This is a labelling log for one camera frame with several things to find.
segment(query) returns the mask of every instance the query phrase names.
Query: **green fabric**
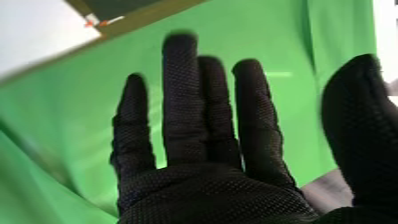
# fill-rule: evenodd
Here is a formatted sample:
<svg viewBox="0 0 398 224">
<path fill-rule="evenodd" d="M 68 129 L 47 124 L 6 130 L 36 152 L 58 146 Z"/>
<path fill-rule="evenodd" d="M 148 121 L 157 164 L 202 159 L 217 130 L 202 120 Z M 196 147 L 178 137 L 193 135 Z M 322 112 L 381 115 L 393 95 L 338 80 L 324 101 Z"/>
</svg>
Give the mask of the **green fabric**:
<svg viewBox="0 0 398 224">
<path fill-rule="evenodd" d="M 376 53 L 372 0 L 212 0 L 0 87 L 3 223 L 116 222 L 111 119 L 125 79 L 136 71 L 146 76 L 162 167 L 161 47 L 187 29 L 228 70 L 248 57 L 264 63 L 299 185 L 337 168 L 321 91 L 344 62 Z M 235 102 L 232 73 L 228 81 Z"/>
</svg>

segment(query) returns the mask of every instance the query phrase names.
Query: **fingertip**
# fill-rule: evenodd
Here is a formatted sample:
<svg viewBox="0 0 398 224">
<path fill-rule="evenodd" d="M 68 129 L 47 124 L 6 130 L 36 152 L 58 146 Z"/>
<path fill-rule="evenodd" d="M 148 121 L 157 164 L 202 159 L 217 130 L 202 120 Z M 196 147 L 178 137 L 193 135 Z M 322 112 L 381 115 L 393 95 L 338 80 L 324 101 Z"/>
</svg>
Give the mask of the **fingertip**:
<svg viewBox="0 0 398 224">
<path fill-rule="evenodd" d="M 386 84 L 381 75 L 381 64 L 376 55 L 365 54 L 353 58 L 340 68 L 326 87 L 326 95 L 388 97 Z"/>
<path fill-rule="evenodd" d="M 196 49 L 198 36 L 193 33 L 175 33 L 166 37 L 164 54 L 178 49 Z"/>
<path fill-rule="evenodd" d="M 244 73 L 260 73 L 264 74 L 264 67 L 258 59 L 242 60 L 233 67 L 233 74 L 239 76 Z"/>
</svg>

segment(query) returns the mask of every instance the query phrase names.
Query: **black glove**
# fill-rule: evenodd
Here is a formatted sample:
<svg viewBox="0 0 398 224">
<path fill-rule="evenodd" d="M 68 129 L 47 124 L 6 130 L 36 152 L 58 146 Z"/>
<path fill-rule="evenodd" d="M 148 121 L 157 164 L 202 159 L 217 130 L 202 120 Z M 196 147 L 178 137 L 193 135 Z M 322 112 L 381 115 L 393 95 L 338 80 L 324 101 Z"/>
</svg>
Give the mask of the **black glove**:
<svg viewBox="0 0 398 224">
<path fill-rule="evenodd" d="M 168 168 L 155 168 L 148 95 L 139 75 L 129 78 L 114 118 L 120 223 L 365 223 L 363 220 L 383 220 L 386 217 L 392 220 L 385 204 L 381 212 L 367 204 L 365 208 L 340 209 L 319 219 L 283 162 L 276 108 L 257 60 L 239 63 L 235 77 L 241 144 L 221 62 L 212 57 L 198 57 L 193 36 L 171 36 L 164 46 Z M 329 86 L 328 93 L 335 91 L 335 86 Z M 329 95 L 324 108 L 347 97 L 338 95 L 329 99 Z M 337 131 L 347 130 L 331 128 L 329 136 Z"/>
</svg>

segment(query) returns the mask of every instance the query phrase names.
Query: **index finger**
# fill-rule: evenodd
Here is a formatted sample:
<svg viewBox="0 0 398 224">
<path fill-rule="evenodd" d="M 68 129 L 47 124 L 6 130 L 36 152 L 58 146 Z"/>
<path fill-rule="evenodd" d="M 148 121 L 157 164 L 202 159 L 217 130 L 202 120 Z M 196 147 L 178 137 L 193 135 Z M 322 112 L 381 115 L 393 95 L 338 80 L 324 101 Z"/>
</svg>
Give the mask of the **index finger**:
<svg viewBox="0 0 398 224">
<path fill-rule="evenodd" d="M 164 44 L 164 144 L 168 164 L 205 162 L 205 98 L 198 41 L 173 35 Z"/>
</svg>

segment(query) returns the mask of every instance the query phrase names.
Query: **green screen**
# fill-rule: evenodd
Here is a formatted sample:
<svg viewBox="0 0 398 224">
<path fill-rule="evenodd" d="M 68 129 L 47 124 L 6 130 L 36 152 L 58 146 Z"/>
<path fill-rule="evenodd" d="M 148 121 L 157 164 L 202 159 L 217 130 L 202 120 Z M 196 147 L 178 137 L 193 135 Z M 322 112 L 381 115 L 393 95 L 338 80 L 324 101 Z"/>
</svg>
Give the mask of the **green screen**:
<svg viewBox="0 0 398 224">
<path fill-rule="evenodd" d="M 376 53 L 372 0 L 212 0 L 0 87 L 0 222 L 114 223 L 111 120 L 127 76 L 150 87 L 152 138 L 162 148 L 162 41 L 200 35 L 200 52 L 258 58 L 285 133 L 285 159 L 303 186 L 335 168 L 321 94 L 347 60 Z M 228 73 L 235 106 L 233 75 Z"/>
</svg>

